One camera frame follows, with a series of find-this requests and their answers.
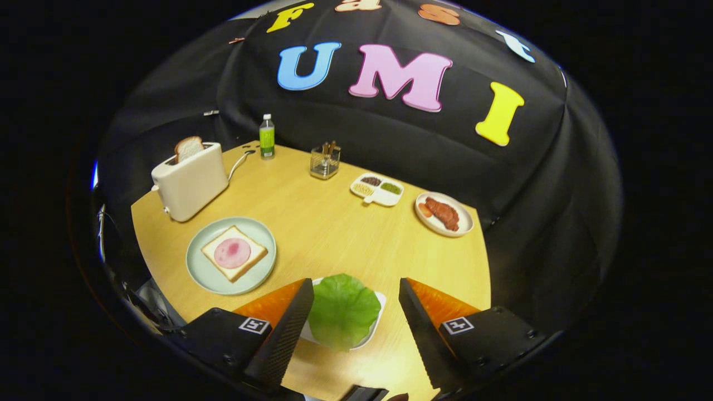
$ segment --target toast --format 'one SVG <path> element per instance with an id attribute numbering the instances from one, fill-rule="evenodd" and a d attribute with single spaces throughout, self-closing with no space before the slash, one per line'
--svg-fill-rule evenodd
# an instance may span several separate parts
<path id="1" fill-rule="evenodd" d="M 173 151 L 176 153 L 176 164 L 203 150 L 203 139 L 199 136 L 189 136 L 176 144 Z"/>
<path id="2" fill-rule="evenodd" d="M 236 226 L 223 231 L 200 250 L 231 283 L 267 255 L 266 247 L 256 243 Z"/>

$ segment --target letter m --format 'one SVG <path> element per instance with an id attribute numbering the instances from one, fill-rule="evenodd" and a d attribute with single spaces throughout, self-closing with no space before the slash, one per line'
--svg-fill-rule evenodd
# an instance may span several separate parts
<path id="1" fill-rule="evenodd" d="M 401 97 L 404 103 L 423 111 L 435 113 L 441 110 L 438 92 L 443 73 L 453 65 L 451 59 L 422 53 L 407 66 L 401 67 L 394 50 L 389 46 L 365 44 L 359 50 L 364 54 L 364 65 L 361 66 L 357 83 L 349 87 L 349 93 L 364 98 L 375 97 L 379 94 L 374 86 L 378 75 L 384 95 L 391 100 L 413 81 L 411 90 Z"/>

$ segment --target blue letter u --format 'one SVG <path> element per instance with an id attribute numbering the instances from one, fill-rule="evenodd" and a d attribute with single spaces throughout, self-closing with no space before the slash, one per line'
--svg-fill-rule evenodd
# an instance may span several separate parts
<path id="1" fill-rule="evenodd" d="M 282 60 L 277 70 L 277 82 L 279 85 L 290 91 L 303 91 L 314 88 L 324 81 L 329 73 L 329 65 L 332 63 L 332 54 L 342 47 L 339 42 L 324 42 L 314 46 L 317 51 L 317 61 L 314 63 L 314 70 L 308 76 L 297 76 L 297 63 L 299 55 L 307 48 L 295 46 L 285 49 L 279 53 Z"/>

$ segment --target grains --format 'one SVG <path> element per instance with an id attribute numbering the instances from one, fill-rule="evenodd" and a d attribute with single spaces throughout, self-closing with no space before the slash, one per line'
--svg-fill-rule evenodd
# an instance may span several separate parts
<path id="1" fill-rule="evenodd" d="M 365 185 L 365 184 L 362 184 L 362 183 L 356 183 L 356 184 L 354 184 L 354 186 L 352 186 L 352 188 L 353 188 L 356 192 L 358 192 L 358 193 L 360 193 L 360 194 L 362 194 L 362 195 L 366 195 L 366 196 L 369 196 L 369 195 L 371 195 L 372 193 L 374 193 L 374 189 L 373 189 L 373 188 L 371 188 L 370 186 L 367 186 L 367 185 Z"/>

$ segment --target toaster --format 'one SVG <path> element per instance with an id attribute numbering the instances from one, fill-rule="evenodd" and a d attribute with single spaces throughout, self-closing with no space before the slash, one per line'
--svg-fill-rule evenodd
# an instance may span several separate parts
<path id="1" fill-rule="evenodd" d="M 227 187 L 220 143 L 204 142 L 203 150 L 176 163 L 169 158 L 151 171 L 152 191 L 158 191 L 163 211 L 186 221 Z"/>

